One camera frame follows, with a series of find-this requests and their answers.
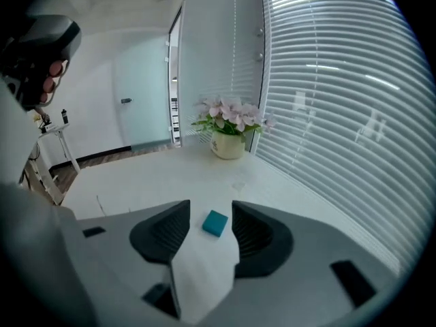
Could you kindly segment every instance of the white table leg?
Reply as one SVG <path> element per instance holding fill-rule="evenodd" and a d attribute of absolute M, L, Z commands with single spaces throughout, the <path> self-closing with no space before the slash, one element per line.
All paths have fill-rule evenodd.
<path fill-rule="evenodd" d="M 65 148 L 65 152 L 67 153 L 67 157 L 68 157 L 68 159 L 69 159 L 69 160 L 71 161 L 71 163 L 73 164 L 74 169 L 76 170 L 76 172 L 77 172 L 77 173 L 80 173 L 80 167 L 79 167 L 79 164 L 77 163 L 76 159 L 74 159 L 73 155 L 71 154 L 71 151 L 69 151 L 68 144 L 67 144 L 67 142 L 65 141 L 65 137 L 64 137 L 62 131 L 59 131 L 59 137 L 60 137 L 60 139 L 62 140 L 63 147 Z"/>

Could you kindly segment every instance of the white ceramic pot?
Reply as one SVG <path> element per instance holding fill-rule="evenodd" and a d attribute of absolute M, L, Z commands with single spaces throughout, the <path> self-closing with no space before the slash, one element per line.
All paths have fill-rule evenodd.
<path fill-rule="evenodd" d="M 212 133 L 211 149 L 216 156 L 222 159 L 239 159 L 244 155 L 245 139 L 243 136 L 229 136 L 214 131 Z"/>

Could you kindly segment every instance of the wooden floor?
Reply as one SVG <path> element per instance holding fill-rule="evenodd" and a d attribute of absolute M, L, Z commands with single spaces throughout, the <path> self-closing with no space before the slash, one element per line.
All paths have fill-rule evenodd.
<path fill-rule="evenodd" d="M 79 162 L 80 168 L 86 168 L 90 166 L 101 165 L 106 162 L 116 161 L 126 159 L 128 157 L 139 156 L 143 154 L 155 153 L 157 151 L 164 151 L 168 149 L 173 149 L 173 144 L 156 146 L 149 149 L 143 149 L 139 151 L 123 151 L 122 153 L 109 154 L 101 157 L 96 157 L 94 159 L 89 159 L 86 161 Z M 66 167 L 56 168 L 52 170 L 53 177 L 57 176 L 55 183 L 61 193 L 66 193 L 71 187 L 75 177 L 77 176 L 77 172 L 75 171 L 73 165 L 69 165 Z"/>

